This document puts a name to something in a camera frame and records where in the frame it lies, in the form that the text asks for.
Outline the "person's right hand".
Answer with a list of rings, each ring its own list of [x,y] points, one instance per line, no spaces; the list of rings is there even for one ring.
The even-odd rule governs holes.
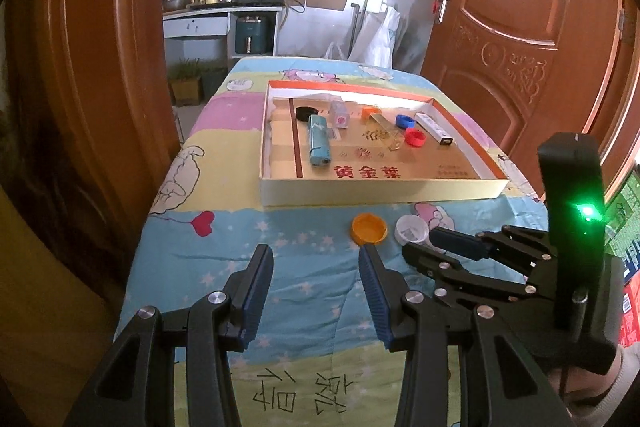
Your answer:
[[[618,347],[605,375],[570,367],[563,402],[575,426],[638,426],[639,343]]]

